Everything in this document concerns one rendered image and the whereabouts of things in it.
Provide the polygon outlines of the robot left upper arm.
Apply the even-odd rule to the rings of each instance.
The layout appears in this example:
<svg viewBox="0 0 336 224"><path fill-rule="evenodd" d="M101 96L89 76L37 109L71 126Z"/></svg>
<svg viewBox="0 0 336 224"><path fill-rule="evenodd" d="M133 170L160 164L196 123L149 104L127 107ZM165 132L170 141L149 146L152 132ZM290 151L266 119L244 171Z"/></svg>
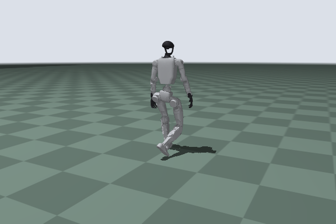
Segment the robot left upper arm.
<svg viewBox="0 0 336 224"><path fill-rule="evenodd" d="M151 81L153 82L157 82L158 81L158 77L156 76L157 72L158 72L158 60L154 60L152 62L152 74L151 74Z"/></svg>

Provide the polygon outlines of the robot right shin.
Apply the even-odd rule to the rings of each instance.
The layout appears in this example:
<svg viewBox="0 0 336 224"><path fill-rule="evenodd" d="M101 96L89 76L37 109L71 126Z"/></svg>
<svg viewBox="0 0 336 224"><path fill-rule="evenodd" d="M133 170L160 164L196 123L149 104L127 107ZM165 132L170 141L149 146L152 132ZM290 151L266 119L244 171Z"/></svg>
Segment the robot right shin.
<svg viewBox="0 0 336 224"><path fill-rule="evenodd" d="M162 143L164 147L175 141L182 134L182 130L183 128L181 126L178 126L176 130L171 130L165 141Z"/></svg>

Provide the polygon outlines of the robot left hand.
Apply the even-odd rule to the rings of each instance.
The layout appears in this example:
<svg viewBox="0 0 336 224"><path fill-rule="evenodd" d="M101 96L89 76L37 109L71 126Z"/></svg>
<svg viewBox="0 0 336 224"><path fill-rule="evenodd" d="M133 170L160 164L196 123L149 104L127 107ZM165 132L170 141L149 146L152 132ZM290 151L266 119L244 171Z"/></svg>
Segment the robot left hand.
<svg viewBox="0 0 336 224"><path fill-rule="evenodd" d="M151 93L151 107L152 107L152 108L156 108L157 105L156 105L156 103L152 100L152 97L153 97L153 94ZM155 106L156 106L156 107L155 107Z"/></svg>

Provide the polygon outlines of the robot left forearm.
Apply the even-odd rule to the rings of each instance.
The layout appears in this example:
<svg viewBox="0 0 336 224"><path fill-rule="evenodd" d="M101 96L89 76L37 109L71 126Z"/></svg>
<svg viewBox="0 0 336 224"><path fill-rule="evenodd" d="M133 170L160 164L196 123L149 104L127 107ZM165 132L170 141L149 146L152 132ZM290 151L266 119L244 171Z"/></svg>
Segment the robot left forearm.
<svg viewBox="0 0 336 224"><path fill-rule="evenodd" d="M150 80L151 93L154 95L156 93L156 82Z"/></svg>

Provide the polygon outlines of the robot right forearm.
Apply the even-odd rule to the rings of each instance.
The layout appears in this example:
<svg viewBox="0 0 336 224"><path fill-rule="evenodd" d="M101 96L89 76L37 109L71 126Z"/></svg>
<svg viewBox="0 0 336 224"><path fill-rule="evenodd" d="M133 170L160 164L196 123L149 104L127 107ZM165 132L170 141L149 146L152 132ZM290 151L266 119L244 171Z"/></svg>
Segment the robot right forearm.
<svg viewBox="0 0 336 224"><path fill-rule="evenodd" d="M190 93L192 95L187 76L186 76L186 79L187 79L187 81L185 81L183 83L183 86L185 88L186 94Z"/></svg>

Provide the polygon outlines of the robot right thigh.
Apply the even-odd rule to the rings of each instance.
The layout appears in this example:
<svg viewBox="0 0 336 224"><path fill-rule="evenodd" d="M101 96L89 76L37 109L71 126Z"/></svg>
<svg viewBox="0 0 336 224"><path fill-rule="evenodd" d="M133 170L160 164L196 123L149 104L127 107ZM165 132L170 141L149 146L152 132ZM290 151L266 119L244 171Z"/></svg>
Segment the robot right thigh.
<svg viewBox="0 0 336 224"><path fill-rule="evenodd" d="M173 130L176 130L178 126L181 126L183 128L183 109L180 99L171 96L170 106L173 107L173 113L176 120L176 125L173 127Z"/></svg>

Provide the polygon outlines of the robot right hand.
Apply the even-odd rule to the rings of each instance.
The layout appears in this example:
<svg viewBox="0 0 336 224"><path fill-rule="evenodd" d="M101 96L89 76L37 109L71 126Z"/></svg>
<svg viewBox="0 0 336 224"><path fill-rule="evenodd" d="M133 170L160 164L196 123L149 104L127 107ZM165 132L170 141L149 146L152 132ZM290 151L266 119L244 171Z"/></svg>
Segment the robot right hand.
<svg viewBox="0 0 336 224"><path fill-rule="evenodd" d="M192 102L193 102L192 95L190 93L188 93L187 95L188 95L188 98L190 99L189 102L191 102L191 104L189 105L189 108L191 108L193 106L193 104L192 104Z"/></svg>

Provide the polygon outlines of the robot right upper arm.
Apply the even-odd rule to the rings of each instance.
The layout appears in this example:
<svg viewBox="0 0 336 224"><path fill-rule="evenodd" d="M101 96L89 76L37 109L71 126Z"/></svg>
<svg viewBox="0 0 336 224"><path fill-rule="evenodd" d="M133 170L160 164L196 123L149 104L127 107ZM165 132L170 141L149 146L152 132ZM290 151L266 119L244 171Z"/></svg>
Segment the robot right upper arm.
<svg viewBox="0 0 336 224"><path fill-rule="evenodd" d="M185 76L185 69L184 69L184 62L182 59L174 59L175 64L178 66L179 72L180 72L180 80L182 82L187 81L186 76Z"/></svg>

